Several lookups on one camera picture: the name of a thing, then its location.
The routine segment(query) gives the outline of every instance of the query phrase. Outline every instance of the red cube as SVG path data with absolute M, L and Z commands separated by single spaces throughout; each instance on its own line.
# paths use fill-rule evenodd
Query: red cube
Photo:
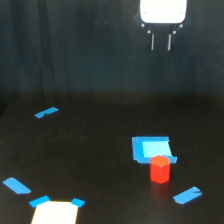
M 150 179 L 157 183 L 170 180 L 170 160 L 165 156 L 155 156 L 150 159 Z

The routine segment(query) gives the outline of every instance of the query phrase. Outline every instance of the blue tape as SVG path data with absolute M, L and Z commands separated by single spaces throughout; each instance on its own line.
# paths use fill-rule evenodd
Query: blue tape
M 143 145 L 142 142 L 145 141 L 168 141 L 168 137 L 133 137 L 132 138 L 132 147 L 133 147 L 133 159 L 136 160 L 140 164 L 149 164 L 151 157 L 145 157 L 144 151 L 143 151 Z M 173 156 L 166 156 L 169 158 L 170 163 L 176 163 L 177 157 Z
M 192 187 L 183 193 L 176 195 L 174 198 L 176 203 L 185 204 L 188 201 L 191 201 L 202 195 L 201 191 L 197 187 Z
M 82 201 L 80 199 L 77 199 L 77 198 L 74 198 L 71 203 L 73 205 L 77 205 L 79 208 L 81 208 L 84 204 L 85 204 L 85 201 Z
M 170 163 L 177 163 L 177 157 L 174 156 L 165 156 L 165 157 L 167 157 L 170 160 Z
M 14 191 L 16 194 L 29 194 L 31 190 L 21 184 L 18 180 L 13 177 L 8 178 L 7 180 L 3 181 L 8 188 Z
M 163 141 L 166 141 L 166 142 L 169 142 L 169 137 L 167 136 L 161 136 L 161 137 L 146 137 L 146 136 L 143 136 L 143 137 L 133 137 L 135 140 L 137 141 L 149 141 L 149 142 L 163 142 Z
M 49 108 L 47 110 L 44 110 L 42 112 L 39 112 L 39 113 L 35 114 L 34 116 L 37 117 L 37 118 L 42 118 L 45 114 L 52 114 L 52 113 L 54 113 L 56 111 L 58 111 L 57 108 L 51 107 L 51 108 Z
M 50 201 L 50 198 L 46 195 L 46 196 L 43 196 L 41 198 L 38 198 L 38 199 L 35 199 L 33 201 L 30 201 L 30 205 L 35 208 L 37 207 L 38 205 L 40 204 L 43 204 L 44 202 L 47 202 L 47 201 Z

